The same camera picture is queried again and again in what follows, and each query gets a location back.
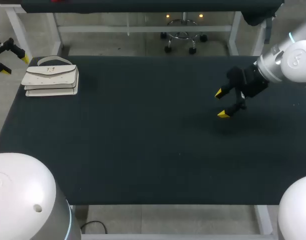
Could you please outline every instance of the black table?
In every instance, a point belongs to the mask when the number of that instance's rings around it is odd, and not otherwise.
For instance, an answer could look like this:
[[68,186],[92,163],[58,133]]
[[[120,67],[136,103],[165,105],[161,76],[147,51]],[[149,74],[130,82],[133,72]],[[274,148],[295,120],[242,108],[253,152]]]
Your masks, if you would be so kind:
[[33,98],[21,86],[0,153],[42,161],[72,205],[275,205],[306,176],[306,88],[272,84],[217,117],[234,100],[214,98],[225,72],[254,57],[68,59],[79,93]]
[[0,0],[27,13],[242,12],[250,25],[273,17],[284,0]]

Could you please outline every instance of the gray floor tile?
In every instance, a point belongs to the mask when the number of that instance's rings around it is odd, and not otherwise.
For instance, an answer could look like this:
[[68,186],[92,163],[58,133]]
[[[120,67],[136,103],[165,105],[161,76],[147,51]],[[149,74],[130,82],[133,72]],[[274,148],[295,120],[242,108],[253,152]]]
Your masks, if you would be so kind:
[[[87,221],[102,221],[109,234],[140,234],[141,205],[93,205],[89,206]],[[99,223],[91,223],[85,233],[103,233]]]
[[132,33],[66,33],[62,38],[70,46],[69,55],[144,56],[143,34]]
[[[192,47],[190,40],[177,40],[172,42],[172,52],[165,53],[164,47],[168,40],[160,39],[160,33],[146,34],[146,55],[147,56],[189,56],[189,48]],[[226,43],[219,41],[200,42],[197,39],[197,53],[195,56],[226,56]]]
[[252,206],[144,205],[143,234],[257,234]]
[[277,220],[278,220],[278,210],[279,210],[279,206],[268,206],[268,212],[269,215],[271,217],[271,221],[272,221],[272,225],[273,225],[273,230],[274,230],[274,234],[277,234]]

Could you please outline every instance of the robotic arm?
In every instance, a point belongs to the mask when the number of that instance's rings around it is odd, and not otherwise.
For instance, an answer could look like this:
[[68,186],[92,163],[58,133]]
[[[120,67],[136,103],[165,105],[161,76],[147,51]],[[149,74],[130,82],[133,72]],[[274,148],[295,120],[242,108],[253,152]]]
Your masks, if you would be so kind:
[[232,117],[240,109],[245,109],[246,98],[253,98],[270,82],[306,83],[306,23],[290,32],[283,42],[261,55],[253,65],[229,70],[227,78],[229,83],[222,86],[215,97],[220,99],[235,89],[236,103],[219,113],[221,118]]
[[[4,43],[0,42],[0,54],[4,51],[11,51],[14,54],[16,54],[17,57],[21,59],[23,62],[25,62],[26,64],[29,63],[29,59],[25,54],[25,51],[23,49],[20,49],[18,46],[16,46],[12,38],[8,39]],[[0,73],[11,74],[12,70],[0,63]]]

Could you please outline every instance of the table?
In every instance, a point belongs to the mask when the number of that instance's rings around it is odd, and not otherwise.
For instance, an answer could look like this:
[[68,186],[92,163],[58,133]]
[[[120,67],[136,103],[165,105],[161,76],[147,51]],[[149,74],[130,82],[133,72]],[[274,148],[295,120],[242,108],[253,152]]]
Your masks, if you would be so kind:
[[222,119],[234,100],[214,98],[225,72],[255,57],[68,59],[79,93],[33,98],[20,86],[0,153],[42,161],[72,205],[256,205],[271,233],[262,205],[306,176],[306,88],[272,84]]
[[[17,14],[47,13],[47,19],[54,40],[51,55],[60,54],[62,40],[60,33],[153,33],[153,32],[230,32],[228,49],[230,55],[238,55],[235,44],[236,35],[243,12],[248,24],[256,26],[257,40],[252,55],[262,52],[266,34],[266,19],[275,16],[275,12],[284,0],[70,0],[63,3],[51,3],[50,0],[0,0],[13,26],[20,46],[28,56],[32,53],[27,43],[25,27]],[[124,26],[59,26],[54,13],[125,13]],[[223,26],[129,26],[128,13],[133,12],[235,12],[232,25]]]

